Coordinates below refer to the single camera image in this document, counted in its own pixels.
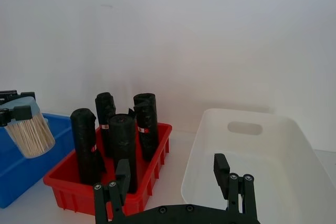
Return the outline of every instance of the blue plastic bin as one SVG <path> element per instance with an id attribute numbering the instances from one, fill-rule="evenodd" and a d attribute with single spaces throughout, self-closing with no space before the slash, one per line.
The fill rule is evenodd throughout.
<path id="1" fill-rule="evenodd" d="M 39 181 L 73 149 L 70 117 L 43 114 L 55 138 L 46 154 L 26 159 L 4 128 L 0 127 L 0 208 L 5 208 Z"/>

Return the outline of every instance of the white plastic bin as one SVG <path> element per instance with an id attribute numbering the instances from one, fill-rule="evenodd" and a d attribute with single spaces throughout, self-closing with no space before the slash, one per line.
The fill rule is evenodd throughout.
<path id="1" fill-rule="evenodd" d="M 181 193 L 188 204 L 225 209 L 213 172 L 224 153 L 231 172 L 252 174 L 261 224 L 336 223 L 336 188 L 295 121 L 266 113 L 204 112 Z"/>

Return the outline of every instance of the black clamp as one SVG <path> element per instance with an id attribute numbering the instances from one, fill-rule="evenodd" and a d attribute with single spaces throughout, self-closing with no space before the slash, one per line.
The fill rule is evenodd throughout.
<path id="1" fill-rule="evenodd" d="M 35 93 L 34 92 L 21 92 L 21 94 L 18 94 L 16 90 L 0 91 L 0 105 L 6 102 L 13 101 L 18 98 L 22 98 L 22 97 L 33 97 L 35 99 Z"/>
<path id="2" fill-rule="evenodd" d="M 254 193 L 254 178 L 250 174 L 239 177 L 230 173 L 230 166 L 224 154 L 215 154 L 214 173 L 224 199 L 226 210 L 197 205 L 174 205 L 156 207 L 138 214 L 126 216 L 122 211 L 130 182 L 130 168 L 127 159 L 118 163 L 116 180 L 107 186 L 101 183 L 93 186 L 96 224 L 260 224 L 257 219 Z M 239 212 L 238 196 L 243 198 L 243 210 Z M 113 220 L 108 220 L 106 203 L 111 202 Z"/>
<path id="3" fill-rule="evenodd" d="M 32 119 L 31 107 L 29 105 L 16 106 L 13 109 L 0 109 L 0 127 L 5 127 L 12 120 L 16 121 Z"/>

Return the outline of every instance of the black garbage bag roll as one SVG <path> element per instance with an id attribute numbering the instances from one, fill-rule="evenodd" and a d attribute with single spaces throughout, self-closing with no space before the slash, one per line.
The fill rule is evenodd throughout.
<path id="1" fill-rule="evenodd" d="M 109 129 L 113 146 L 114 168 L 117 168 L 119 160 L 129 160 L 131 181 L 128 192 L 134 194 L 138 188 L 134 112 L 130 110 L 129 114 L 116 114 L 109 118 Z"/>
<path id="2" fill-rule="evenodd" d="M 77 109 L 70 116 L 80 182 L 94 185 L 106 172 L 103 158 L 96 146 L 96 117 L 89 109 Z"/>
<path id="3" fill-rule="evenodd" d="M 133 99 L 142 157 L 150 161 L 159 145 L 155 94 L 137 94 Z"/>
<path id="4" fill-rule="evenodd" d="M 96 99 L 97 117 L 101 132 L 101 138 L 106 157 L 113 157 L 112 143 L 109 136 L 108 119 L 115 115 L 115 105 L 113 96 L 109 92 L 98 94 Z"/>

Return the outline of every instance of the red plastic crate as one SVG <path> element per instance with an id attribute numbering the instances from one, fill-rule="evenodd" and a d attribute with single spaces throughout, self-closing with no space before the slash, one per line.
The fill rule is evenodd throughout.
<path id="1" fill-rule="evenodd" d="M 139 136 L 136 134 L 136 161 L 138 172 L 138 190 L 135 194 L 127 194 L 123 211 L 126 215 L 132 215 L 144 210 L 147 201 L 152 196 L 152 189 L 156 179 L 159 178 L 159 171 L 164 165 L 164 158 L 169 152 L 169 135 L 172 126 L 169 124 L 159 123 L 159 146 L 151 162 L 146 162 L 142 158 Z M 96 130 L 97 148 L 102 151 L 102 141 L 100 130 Z M 107 174 L 103 174 L 102 183 L 107 184 L 115 179 L 113 160 L 103 155 Z M 77 169 L 77 159 L 75 151 L 72 151 L 58 165 L 56 165 L 43 178 L 46 185 L 51 186 L 54 191 L 57 205 L 63 209 L 69 209 L 75 212 L 95 215 L 93 189 L 92 186 L 81 184 Z M 112 219 L 112 210 L 110 202 L 107 204 L 109 219 Z"/>

